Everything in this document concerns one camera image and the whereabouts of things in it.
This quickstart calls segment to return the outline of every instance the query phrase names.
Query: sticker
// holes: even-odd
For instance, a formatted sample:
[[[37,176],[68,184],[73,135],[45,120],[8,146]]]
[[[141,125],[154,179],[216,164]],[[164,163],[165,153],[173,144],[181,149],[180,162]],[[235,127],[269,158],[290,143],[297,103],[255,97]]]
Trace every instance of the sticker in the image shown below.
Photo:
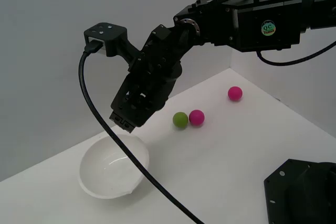
[[[265,36],[271,36],[275,33],[276,28],[275,24],[272,20],[266,20],[261,25],[261,32]]]

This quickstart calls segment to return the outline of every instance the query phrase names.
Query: magenta ball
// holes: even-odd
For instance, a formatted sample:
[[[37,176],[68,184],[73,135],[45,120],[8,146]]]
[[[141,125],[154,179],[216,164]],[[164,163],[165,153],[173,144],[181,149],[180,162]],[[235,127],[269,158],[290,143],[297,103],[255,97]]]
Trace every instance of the magenta ball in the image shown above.
[[[231,87],[227,95],[231,101],[239,101],[243,96],[243,91],[240,87]]]
[[[200,110],[193,110],[189,114],[189,121],[193,126],[200,126],[204,122],[204,113]]]

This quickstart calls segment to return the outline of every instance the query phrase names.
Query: robotic arm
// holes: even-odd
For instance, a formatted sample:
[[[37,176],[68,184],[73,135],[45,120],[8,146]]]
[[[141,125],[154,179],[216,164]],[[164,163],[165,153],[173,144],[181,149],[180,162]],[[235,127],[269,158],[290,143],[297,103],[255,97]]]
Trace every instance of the robotic arm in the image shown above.
[[[228,45],[241,52],[282,50],[300,42],[307,28],[336,26],[336,0],[197,0],[157,26],[136,49],[127,29],[99,23],[84,32],[86,44],[103,42],[107,57],[129,64],[110,119],[128,132],[162,109],[182,73],[180,60],[193,46]]]

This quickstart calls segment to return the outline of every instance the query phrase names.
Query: white table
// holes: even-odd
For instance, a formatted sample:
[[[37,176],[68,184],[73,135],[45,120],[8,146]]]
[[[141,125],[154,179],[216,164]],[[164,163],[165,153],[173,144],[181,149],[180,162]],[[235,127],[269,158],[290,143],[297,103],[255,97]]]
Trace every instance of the white table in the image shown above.
[[[227,99],[231,86],[244,92],[238,103]],[[173,114],[193,109],[205,113],[203,127],[176,130]],[[206,224],[266,224],[268,175],[288,158],[336,162],[334,137],[231,69],[169,99],[133,133],[148,146],[154,177]],[[77,182],[80,159],[105,136],[1,182],[0,223],[192,223],[146,180],[119,199],[86,195]]]

